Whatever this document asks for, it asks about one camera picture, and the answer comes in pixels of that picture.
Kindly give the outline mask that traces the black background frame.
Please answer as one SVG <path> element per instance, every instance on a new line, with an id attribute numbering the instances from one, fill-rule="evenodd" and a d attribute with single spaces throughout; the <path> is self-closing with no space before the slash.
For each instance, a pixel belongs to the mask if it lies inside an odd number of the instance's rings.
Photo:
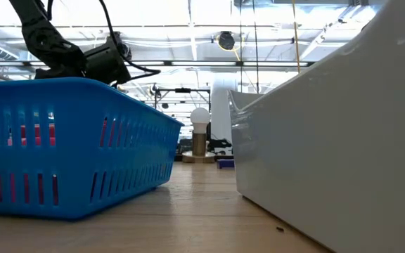
<path id="1" fill-rule="evenodd" d="M 155 88 L 154 90 L 154 103 L 153 107 L 155 109 L 158 108 L 158 103 L 170 92 L 173 93 L 188 93 L 191 94 L 197 93 L 204 101 L 204 103 L 208 104 L 209 111 L 212 109 L 212 99 L 211 99 L 211 91 L 209 89 L 190 89 L 190 88 L 175 88 L 175 89 L 159 89 Z"/>

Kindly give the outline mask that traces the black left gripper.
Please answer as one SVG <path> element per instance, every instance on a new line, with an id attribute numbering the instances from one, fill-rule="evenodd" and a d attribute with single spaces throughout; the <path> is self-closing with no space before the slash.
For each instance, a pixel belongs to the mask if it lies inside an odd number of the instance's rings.
<path id="1" fill-rule="evenodd" d="M 109 85 L 128 82 L 131 75 L 124 61 L 131 60 L 131 51 L 122 42 L 120 32 L 113 35 L 107 37 L 104 44 L 84 52 L 82 56 L 66 56 L 63 62 L 48 70 L 37 69 L 35 79 L 84 77 Z"/>

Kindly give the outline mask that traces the overhead light bar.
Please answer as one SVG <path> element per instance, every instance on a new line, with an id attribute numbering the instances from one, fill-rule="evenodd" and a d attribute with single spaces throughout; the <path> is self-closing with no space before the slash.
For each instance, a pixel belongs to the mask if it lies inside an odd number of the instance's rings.
<path id="1" fill-rule="evenodd" d="M 134 61 L 133 64 L 142 67 L 152 66 L 201 66 L 201 67 L 309 67 L 314 62 L 285 62 L 285 61 L 169 61 L 169 60 L 156 60 L 156 61 Z M 35 66 L 43 67 L 45 64 L 41 61 L 0 61 L 0 66 L 4 67 L 26 67 Z"/>

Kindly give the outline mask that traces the white bulb brass lamp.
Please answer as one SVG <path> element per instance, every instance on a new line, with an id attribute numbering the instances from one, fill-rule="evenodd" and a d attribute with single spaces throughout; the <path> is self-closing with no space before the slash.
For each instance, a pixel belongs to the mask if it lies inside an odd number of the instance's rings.
<path id="1" fill-rule="evenodd" d="M 184 163 L 214 163 L 215 154 L 207 150 L 207 126 L 210 113 L 204 108 L 196 108 L 191 112 L 192 150 L 182 153 Z"/>

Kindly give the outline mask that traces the blue slotted plastic basket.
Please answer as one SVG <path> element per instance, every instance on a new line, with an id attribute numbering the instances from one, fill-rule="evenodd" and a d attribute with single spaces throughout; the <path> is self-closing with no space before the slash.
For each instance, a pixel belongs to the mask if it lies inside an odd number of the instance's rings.
<path id="1" fill-rule="evenodd" d="M 50 123 L 55 146 L 49 144 Z M 35 124 L 40 124 L 40 146 Z M 12 146 L 6 143 L 9 128 Z M 180 128 L 177 120 L 92 79 L 0 82 L 0 214 L 79 219 L 160 186 L 170 179 Z M 34 181 L 29 204 L 23 200 L 23 172 Z M 15 203 L 10 173 L 16 175 Z M 37 173 L 46 177 L 43 205 Z M 53 205 L 53 175 L 58 205 Z"/>

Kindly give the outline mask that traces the bright red box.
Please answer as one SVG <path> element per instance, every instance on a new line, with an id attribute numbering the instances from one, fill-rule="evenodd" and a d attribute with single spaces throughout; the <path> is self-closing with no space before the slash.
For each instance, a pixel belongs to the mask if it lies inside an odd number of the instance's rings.
<path id="1" fill-rule="evenodd" d="M 48 136 L 49 136 L 49 144 L 50 146 L 55 146 L 56 145 L 56 137 L 55 137 L 55 124 L 50 123 L 48 125 Z M 22 124 L 20 126 L 20 133 L 21 133 L 21 145 L 26 146 L 27 145 L 27 134 L 26 134 L 26 126 Z M 34 125 L 34 138 L 35 138 L 35 145 L 40 146 L 41 145 L 41 130 L 40 130 L 40 124 L 35 124 Z M 12 138 L 12 132 L 11 128 L 8 129 L 8 138 L 6 139 L 7 146 L 12 146 L 13 145 L 13 138 Z M 44 186 L 45 182 L 45 175 L 43 173 L 37 173 L 37 193 L 38 193 L 38 202 L 40 205 L 43 205 L 45 203 L 45 195 L 46 195 L 46 188 Z M 58 197 L 58 179 L 56 175 L 53 175 L 52 177 L 52 186 L 51 189 L 53 191 L 53 205 L 58 205 L 59 203 L 59 197 Z M 10 202 L 15 203 L 16 202 L 16 175 L 14 173 L 9 174 L 9 190 L 10 190 Z M 23 172 L 22 173 L 22 186 L 23 186 L 23 200 L 24 203 L 29 204 L 30 203 L 30 183 L 33 183 L 33 180 L 30 180 L 30 176 L 28 173 Z M 1 182 L 1 174 L 0 174 L 0 202 L 3 200 L 3 195 L 2 195 L 2 182 Z"/>

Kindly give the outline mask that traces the white plastic bin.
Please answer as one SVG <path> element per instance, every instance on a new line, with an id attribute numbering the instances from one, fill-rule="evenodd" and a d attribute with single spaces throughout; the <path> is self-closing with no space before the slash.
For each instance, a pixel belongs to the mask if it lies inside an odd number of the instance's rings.
<path id="1" fill-rule="evenodd" d="M 229 98 L 240 194 L 336 253 L 405 253 L 405 0 L 272 91 Z"/>

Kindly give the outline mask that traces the black background equipment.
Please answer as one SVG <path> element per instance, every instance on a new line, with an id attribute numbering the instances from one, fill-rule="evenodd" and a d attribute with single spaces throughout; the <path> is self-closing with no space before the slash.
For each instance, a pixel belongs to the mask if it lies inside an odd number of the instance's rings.
<path id="1" fill-rule="evenodd" d="M 209 140 L 207 144 L 207 150 L 216 155 L 226 155 L 226 148 L 231 148 L 232 144 L 225 138 L 223 139 L 213 139 Z"/>

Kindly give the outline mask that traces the white pillar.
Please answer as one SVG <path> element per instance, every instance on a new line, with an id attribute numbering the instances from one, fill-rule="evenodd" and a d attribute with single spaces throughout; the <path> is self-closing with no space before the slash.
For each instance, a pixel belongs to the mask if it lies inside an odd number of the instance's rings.
<path id="1" fill-rule="evenodd" d="M 231 142 L 231 118 L 228 91 L 236 90 L 237 82 L 230 77 L 216 78 L 211 90 L 211 133 L 213 138 Z"/>

